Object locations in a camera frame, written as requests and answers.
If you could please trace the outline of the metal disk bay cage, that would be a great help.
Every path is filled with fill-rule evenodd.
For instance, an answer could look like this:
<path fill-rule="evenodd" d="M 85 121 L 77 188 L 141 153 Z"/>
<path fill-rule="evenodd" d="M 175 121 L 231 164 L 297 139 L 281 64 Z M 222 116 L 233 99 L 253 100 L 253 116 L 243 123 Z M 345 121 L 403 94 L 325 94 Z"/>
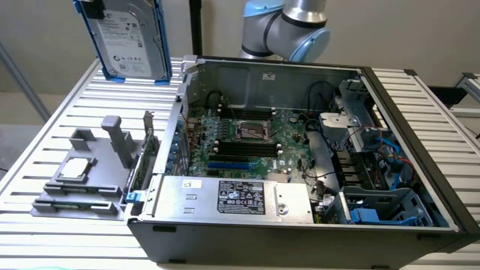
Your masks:
<path fill-rule="evenodd" d="M 423 204 L 409 188 L 393 191 L 345 186 L 329 203 L 321 221 L 330 224 L 431 227 Z"/>

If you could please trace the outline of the CPU socket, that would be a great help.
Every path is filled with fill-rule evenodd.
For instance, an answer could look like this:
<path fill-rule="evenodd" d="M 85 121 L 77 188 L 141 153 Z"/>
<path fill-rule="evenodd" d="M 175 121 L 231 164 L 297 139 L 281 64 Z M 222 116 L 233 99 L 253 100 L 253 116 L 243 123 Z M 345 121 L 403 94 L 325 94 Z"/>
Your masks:
<path fill-rule="evenodd" d="M 269 121 L 245 121 L 238 120 L 234 123 L 235 140 L 263 140 L 270 139 L 270 122 Z"/>

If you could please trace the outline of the black RAM slot bank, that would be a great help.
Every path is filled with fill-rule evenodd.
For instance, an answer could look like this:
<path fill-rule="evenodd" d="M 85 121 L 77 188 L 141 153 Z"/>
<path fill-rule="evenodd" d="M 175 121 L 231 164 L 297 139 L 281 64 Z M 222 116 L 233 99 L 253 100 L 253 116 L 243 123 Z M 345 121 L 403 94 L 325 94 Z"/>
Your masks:
<path fill-rule="evenodd" d="M 218 115 L 222 119 L 237 119 L 237 120 L 267 120 L 273 114 L 270 109 L 246 109 L 222 107 L 218 110 Z"/>
<path fill-rule="evenodd" d="M 275 158 L 278 150 L 271 143 L 222 142 L 213 147 L 218 155 Z"/>

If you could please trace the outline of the green motherboard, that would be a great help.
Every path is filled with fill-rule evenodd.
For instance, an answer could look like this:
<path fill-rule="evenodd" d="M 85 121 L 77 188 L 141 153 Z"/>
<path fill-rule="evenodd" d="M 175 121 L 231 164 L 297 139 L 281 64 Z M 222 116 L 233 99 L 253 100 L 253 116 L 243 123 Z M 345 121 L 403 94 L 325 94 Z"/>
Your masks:
<path fill-rule="evenodd" d="M 187 114 L 187 175 L 309 183 L 307 116 L 297 110 L 206 109 Z"/>

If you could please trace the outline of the blue expansion slot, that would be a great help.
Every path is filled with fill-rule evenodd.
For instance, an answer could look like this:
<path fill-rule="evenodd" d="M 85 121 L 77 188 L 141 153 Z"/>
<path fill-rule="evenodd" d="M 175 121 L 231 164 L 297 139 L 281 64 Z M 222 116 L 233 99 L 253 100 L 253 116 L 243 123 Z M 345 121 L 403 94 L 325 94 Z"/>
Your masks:
<path fill-rule="evenodd" d="M 249 170 L 249 163 L 227 163 L 227 162 L 207 162 L 207 168 L 211 169 L 225 169 L 225 170 Z"/>

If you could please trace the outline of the open black PC case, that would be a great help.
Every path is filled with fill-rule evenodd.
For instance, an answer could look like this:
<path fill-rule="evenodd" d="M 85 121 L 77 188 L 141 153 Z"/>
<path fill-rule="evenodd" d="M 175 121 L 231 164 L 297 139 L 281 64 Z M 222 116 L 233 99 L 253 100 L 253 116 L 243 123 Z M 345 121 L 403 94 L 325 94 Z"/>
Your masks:
<path fill-rule="evenodd" d="M 410 70 L 185 56 L 126 225 L 150 261 L 398 269 L 480 244 L 480 142 Z"/>

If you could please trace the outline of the silver power supply unit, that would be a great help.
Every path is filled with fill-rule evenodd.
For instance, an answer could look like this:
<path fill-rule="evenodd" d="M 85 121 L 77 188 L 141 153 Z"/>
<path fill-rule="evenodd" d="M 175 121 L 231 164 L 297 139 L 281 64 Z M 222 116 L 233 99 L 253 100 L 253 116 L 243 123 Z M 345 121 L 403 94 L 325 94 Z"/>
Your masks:
<path fill-rule="evenodd" d="M 313 223 L 303 184 L 206 177 L 163 177 L 153 217 L 193 223 Z"/>

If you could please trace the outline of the green graphics card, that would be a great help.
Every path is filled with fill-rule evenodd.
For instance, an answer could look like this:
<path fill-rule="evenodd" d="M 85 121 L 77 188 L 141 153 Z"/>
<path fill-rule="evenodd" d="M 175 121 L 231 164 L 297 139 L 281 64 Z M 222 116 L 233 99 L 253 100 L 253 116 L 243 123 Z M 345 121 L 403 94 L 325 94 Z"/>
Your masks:
<path fill-rule="evenodd" d="M 153 129 L 153 113 L 145 111 L 142 116 L 145 137 L 141 143 L 141 151 L 137 155 L 131 176 L 129 178 L 127 192 L 143 190 L 150 181 L 154 160 L 158 152 L 158 139 Z"/>

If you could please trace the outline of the grey drive cage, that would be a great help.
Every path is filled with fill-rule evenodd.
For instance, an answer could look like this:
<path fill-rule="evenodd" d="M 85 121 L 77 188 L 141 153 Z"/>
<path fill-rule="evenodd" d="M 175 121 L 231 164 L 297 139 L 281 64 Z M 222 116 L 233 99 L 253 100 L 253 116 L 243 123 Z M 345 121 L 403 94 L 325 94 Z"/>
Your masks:
<path fill-rule="evenodd" d="M 366 152 L 379 149 L 382 139 L 391 132 L 379 127 L 371 115 L 373 105 L 362 81 L 347 79 L 339 82 L 329 105 L 329 111 L 319 114 L 319 123 L 337 150 Z"/>

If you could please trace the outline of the blue case latch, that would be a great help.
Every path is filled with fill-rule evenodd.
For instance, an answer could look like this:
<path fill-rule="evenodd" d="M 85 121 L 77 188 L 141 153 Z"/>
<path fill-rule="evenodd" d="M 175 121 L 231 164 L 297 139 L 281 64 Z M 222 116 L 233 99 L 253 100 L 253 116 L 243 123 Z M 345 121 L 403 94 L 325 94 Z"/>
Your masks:
<path fill-rule="evenodd" d="M 123 201 L 127 204 L 139 204 L 145 200 L 143 196 L 145 196 L 145 192 L 135 190 L 135 191 L 127 192 Z"/>

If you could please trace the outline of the black vertical pole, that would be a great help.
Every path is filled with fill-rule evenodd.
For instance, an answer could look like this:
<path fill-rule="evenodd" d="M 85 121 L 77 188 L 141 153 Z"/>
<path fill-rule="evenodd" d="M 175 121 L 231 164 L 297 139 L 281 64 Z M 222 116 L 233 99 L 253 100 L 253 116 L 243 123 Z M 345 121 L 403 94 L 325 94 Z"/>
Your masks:
<path fill-rule="evenodd" d="M 201 0 L 187 0 L 191 52 L 202 55 L 202 32 L 201 32 Z"/>

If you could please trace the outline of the grey parts rack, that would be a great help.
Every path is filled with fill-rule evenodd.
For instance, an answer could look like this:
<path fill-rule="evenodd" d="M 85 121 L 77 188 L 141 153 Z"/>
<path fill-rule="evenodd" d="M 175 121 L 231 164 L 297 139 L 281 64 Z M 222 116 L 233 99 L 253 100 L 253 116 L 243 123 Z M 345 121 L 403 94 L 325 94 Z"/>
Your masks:
<path fill-rule="evenodd" d="M 133 139 L 121 129 L 121 118 L 107 115 L 99 127 L 107 137 L 97 137 L 89 128 L 75 128 L 70 137 L 70 149 L 61 164 L 42 186 L 42 193 L 31 202 L 30 215 L 47 218 L 77 218 L 119 221 L 123 216 L 129 178 L 142 139 Z M 61 170 L 71 158 L 87 159 L 89 165 L 77 178 L 63 178 Z M 98 187 L 98 194 L 67 193 L 62 186 Z M 50 204 L 89 205 L 89 211 L 54 211 Z"/>

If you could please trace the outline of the silver CPU chip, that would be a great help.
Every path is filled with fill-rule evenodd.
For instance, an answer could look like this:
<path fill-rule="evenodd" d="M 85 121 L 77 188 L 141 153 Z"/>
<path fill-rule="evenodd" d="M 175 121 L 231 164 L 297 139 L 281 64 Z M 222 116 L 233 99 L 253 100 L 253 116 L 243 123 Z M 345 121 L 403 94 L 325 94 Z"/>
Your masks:
<path fill-rule="evenodd" d="M 61 176 L 63 178 L 77 178 L 85 172 L 85 169 L 89 165 L 87 159 L 83 158 L 71 158 L 66 161 L 63 168 L 61 170 Z"/>

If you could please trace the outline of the green RAM stick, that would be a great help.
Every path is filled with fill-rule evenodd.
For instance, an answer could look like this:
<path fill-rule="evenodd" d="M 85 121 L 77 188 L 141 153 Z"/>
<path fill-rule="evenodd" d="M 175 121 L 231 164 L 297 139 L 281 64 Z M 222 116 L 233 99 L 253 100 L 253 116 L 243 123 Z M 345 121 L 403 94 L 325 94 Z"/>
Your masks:
<path fill-rule="evenodd" d="M 70 205 L 70 204 L 50 204 L 50 208 L 54 211 L 61 211 L 61 210 L 89 211 L 90 210 L 89 205 Z"/>
<path fill-rule="evenodd" d="M 65 194 L 98 194 L 98 187 L 62 186 Z"/>

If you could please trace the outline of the hard disk in blue bracket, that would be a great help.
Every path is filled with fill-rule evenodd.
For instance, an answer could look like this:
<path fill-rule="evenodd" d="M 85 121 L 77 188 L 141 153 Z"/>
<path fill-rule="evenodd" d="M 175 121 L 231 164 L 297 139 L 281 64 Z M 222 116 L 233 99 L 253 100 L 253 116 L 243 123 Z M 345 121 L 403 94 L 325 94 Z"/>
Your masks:
<path fill-rule="evenodd" d="M 171 79 L 161 0 L 71 0 L 107 81 Z"/>

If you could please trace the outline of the aluminium frame rail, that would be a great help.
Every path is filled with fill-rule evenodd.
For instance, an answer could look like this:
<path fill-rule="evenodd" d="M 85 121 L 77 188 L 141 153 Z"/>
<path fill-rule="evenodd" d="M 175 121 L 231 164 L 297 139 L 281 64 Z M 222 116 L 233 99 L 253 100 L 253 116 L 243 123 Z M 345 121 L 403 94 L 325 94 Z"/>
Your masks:
<path fill-rule="evenodd" d="M 455 87 L 465 91 L 465 97 L 449 109 L 455 117 L 480 118 L 480 73 L 462 73 Z"/>

